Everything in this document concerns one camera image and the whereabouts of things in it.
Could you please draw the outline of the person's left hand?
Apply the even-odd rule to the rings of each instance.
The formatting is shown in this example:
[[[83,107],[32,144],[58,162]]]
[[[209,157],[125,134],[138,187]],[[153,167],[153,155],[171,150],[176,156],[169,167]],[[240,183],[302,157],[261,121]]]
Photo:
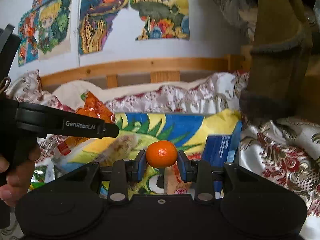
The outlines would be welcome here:
[[[35,170],[35,162],[41,155],[38,143],[29,152],[29,157],[25,162],[18,165],[14,170],[6,176],[6,182],[1,186],[1,200],[7,206],[13,207],[17,204],[29,189],[31,178]]]

